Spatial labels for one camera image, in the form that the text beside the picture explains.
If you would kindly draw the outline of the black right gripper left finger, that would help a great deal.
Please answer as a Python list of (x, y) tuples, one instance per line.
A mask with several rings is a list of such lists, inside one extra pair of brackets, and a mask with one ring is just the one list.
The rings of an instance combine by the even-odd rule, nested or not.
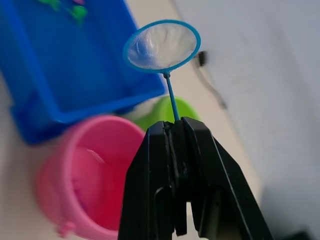
[(175, 230), (168, 131), (158, 121), (145, 133), (125, 176), (119, 240), (170, 240)]

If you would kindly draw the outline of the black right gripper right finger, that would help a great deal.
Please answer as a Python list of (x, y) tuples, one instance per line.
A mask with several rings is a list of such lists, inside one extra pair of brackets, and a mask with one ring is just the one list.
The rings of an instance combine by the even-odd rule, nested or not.
[(193, 222), (198, 236), (271, 240), (273, 236), (239, 166), (201, 121), (182, 117)]

